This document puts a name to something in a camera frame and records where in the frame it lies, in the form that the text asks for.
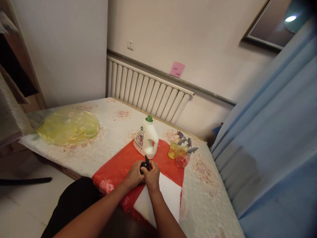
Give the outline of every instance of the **bottle label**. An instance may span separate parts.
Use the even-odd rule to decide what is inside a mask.
[[[138,134],[136,134],[135,136],[135,144],[142,149],[143,147],[143,139],[144,139],[144,132],[143,132],[143,127],[141,127],[141,130],[138,132]]]

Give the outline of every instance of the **pink sticky note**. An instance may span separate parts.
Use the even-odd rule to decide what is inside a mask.
[[[169,74],[171,74],[177,78],[180,78],[182,76],[184,68],[185,68],[184,64],[181,64],[181,63],[175,61],[172,65],[172,68],[171,68],[171,71],[169,72]]]

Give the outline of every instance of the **yellow plastic bag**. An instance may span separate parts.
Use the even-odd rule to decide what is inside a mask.
[[[91,113],[64,107],[49,115],[36,130],[48,144],[80,145],[97,136],[99,121]]]

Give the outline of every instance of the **floral mattress cover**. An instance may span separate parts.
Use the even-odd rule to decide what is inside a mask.
[[[48,145],[38,134],[20,139],[20,143],[41,156],[87,177],[94,173],[117,152],[134,139],[146,117],[113,98],[105,98],[71,105],[75,109],[88,111],[99,120],[99,134],[94,139],[76,146]],[[34,129],[59,108],[28,113]],[[168,143],[176,139],[177,130],[154,120],[158,137]],[[187,237],[244,237],[223,181],[207,144],[192,138],[193,147],[199,150],[191,156],[185,168],[180,226]]]

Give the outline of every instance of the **green bottle cap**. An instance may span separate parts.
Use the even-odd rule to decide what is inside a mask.
[[[148,117],[146,118],[146,121],[148,121],[148,122],[152,122],[152,121],[153,121],[152,116],[151,116],[151,115],[148,115]]]

